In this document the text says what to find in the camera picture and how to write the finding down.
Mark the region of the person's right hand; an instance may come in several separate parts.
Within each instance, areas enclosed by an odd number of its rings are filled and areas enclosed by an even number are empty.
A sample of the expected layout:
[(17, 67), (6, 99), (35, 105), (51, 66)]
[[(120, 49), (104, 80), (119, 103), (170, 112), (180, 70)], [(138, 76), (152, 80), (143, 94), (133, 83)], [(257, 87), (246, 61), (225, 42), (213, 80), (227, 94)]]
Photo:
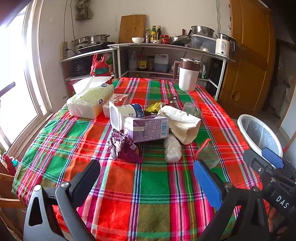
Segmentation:
[(285, 218), (278, 214), (277, 210), (274, 207), (270, 207), (269, 216), (268, 216), (268, 228), (269, 232), (272, 233), (274, 230), (280, 227), (281, 223), (285, 220)]

